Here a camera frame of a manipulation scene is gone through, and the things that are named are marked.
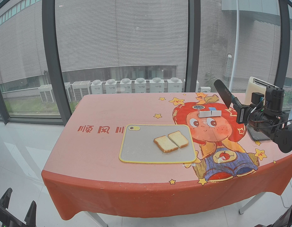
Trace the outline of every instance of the red hair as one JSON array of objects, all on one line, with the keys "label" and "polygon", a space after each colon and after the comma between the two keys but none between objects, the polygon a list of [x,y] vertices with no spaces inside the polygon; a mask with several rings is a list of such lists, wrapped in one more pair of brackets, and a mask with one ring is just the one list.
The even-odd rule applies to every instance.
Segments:
[{"label": "red hair", "polygon": [[[246,128],[244,124],[238,124],[236,122],[236,111],[233,108],[227,108],[225,104],[220,103],[208,103],[197,104],[196,102],[185,103],[184,105],[178,105],[172,112],[172,119],[175,124],[187,124],[187,115],[195,111],[210,111],[209,108],[216,108],[216,110],[222,111],[222,117],[225,118],[231,125],[232,134],[229,137],[230,141],[238,142],[246,134]],[[197,140],[193,138],[193,141],[198,144],[205,144],[205,141]]]}]

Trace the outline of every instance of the orange tablecloth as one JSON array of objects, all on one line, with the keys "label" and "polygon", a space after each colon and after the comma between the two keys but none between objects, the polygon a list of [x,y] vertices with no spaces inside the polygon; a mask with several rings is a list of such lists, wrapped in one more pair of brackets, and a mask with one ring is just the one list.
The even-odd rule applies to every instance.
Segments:
[{"label": "orange tablecloth", "polygon": [[[236,96],[243,101],[244,94]],[[222,117],[195,115],[209,107],[221,110]],[[282,194],[292,177],[292,152],[282,153],[270,140],[253,141],[235,118],[236,112],[214,93],[84,96],[54,146],[42,178],[64,220],[80,211],[142,218],[192,214],[260,192]],[[197,160],[192,165],[121,162],[128,124],[188,125]],[[228,164],[230,173],[216,170],[220,163]],[[237,171],[242,165],[252,171]]]}]

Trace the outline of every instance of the bread slice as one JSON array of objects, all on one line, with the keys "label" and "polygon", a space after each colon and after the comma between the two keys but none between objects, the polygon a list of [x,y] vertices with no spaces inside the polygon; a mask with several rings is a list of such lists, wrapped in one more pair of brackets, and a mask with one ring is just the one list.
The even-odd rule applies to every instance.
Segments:
[{"label": "bread slice", "polygon": [[164,153],[169,153],[178,149],[176,144],[173,143],[166,135],[155,138],[153,142],[156,143]]},{"label": "bread slice", "polygon": [[168,137],[179,147],[183,148],[189,145],[189,141],[180,131],[175,131],[171,134],[168,134]]}]

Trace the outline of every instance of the light pole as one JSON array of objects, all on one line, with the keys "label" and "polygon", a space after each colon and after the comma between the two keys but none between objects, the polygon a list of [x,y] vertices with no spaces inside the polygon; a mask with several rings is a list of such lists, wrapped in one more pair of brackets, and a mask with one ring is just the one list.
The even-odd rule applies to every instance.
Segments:
[{"label": "light pole", "polygon": [[230,81],[230,87],[229,87],[230,92],[232,92],[232,87],[233,87],[233,80],[234,80],[234,74],[235,74],[235,69],[236,69],[238,48],[239,48],[239,0],[236,0],[236,39],[235,39],[235,52],[234,52],[233,68],[232,68],[231,81]]}]

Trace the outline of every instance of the cartoon eye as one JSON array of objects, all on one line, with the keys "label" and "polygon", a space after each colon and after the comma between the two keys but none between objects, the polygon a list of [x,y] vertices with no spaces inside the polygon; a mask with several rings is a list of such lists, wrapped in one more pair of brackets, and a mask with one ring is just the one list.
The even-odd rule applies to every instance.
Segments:
[{"label": "cartoon eye", "polygon": [[196,119],[190,119],[190,125],[194,128],[198,127],[200,125],[200,123],[196,120]]},{"label": "cartoon eye", "polygon": [[210,127],[215,127],[216,126],[216,121],[212,118],[207,118],[207,124],[210,126]]}]

